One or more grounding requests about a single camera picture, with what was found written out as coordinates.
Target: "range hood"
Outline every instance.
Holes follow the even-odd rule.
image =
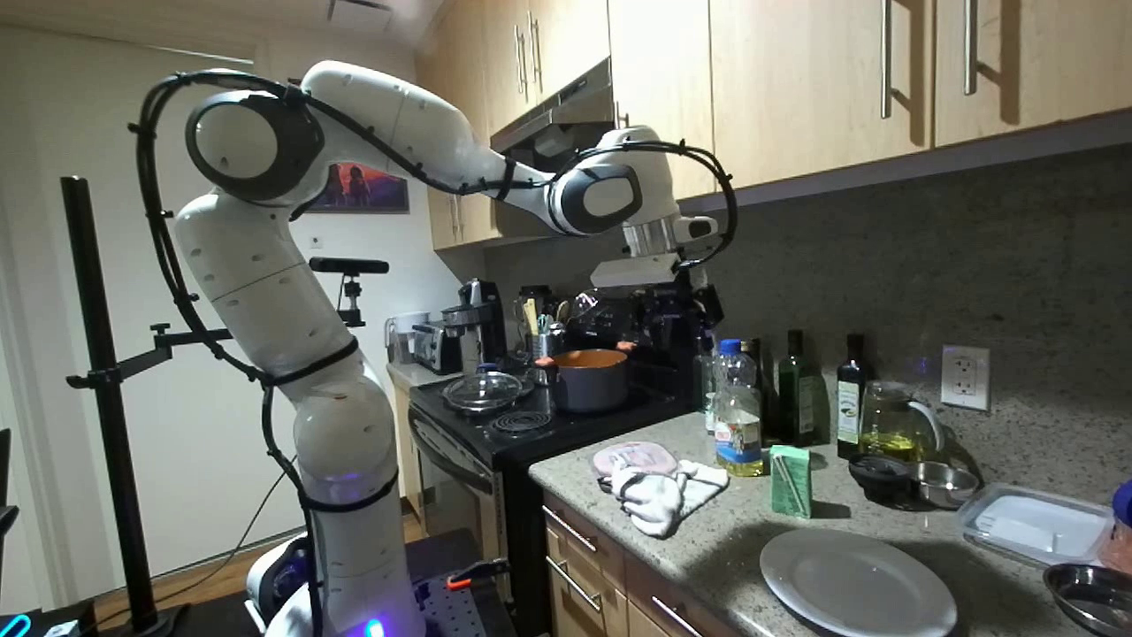
[[[558,172],[616,125],[607,59],[491,135],[491,150]]]

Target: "sponge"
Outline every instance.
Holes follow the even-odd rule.
[[[782,518],[808,518],[808,507],[808,448],[772,445],[772,511]]]

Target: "ceiling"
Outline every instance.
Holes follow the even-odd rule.
[[[411,52],[441,0],[181,0],[195,11],[254,18],[291,28],[336,28]]]

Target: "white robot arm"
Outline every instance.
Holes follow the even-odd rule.
[[[229,93],[212,97],[186,119],[186,157],[216,190],[186,202],[170,236],[148,164],[155,117],[181,86]],[[301,586],[265,617],[267,637],[425,632],[400,539],[389,405],[292,245],[292,212],[326,188],[331,164],[367,164],[428,188],[496,196],[558,233],[597,233],[623,222],[627,261],[648,266],[616,266],[610,280],[653,283],[670,276],[685,245],[715,241],[719,230],[680,221],[665,157],[623,152],[636,142],[652,145],[653,135],[648,129],[610,132],[571,170],[536,172],[475,145],[462,113],[439,97],[331,59],[313,63],[298,90],[205,72],[175,74],[143,100],[139,172],[172,302],[186,326],[200,330],[170,245],[258,380],[278,387],[298,406],[292,461],[273,442],[267,417],[265,442],[301,493],[313,591]]]

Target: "oven handle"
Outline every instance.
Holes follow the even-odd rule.
[[[418,448],[445,474],[451,474],[455,480],[491,497],[491,480],[483,480],[479,474],[445,461],[439,448],[428,445],[428,440],[419,440],[419,430],[418,430],[418,417],[411,417],[411,430],[413,430],[413,440],[418,440]]]

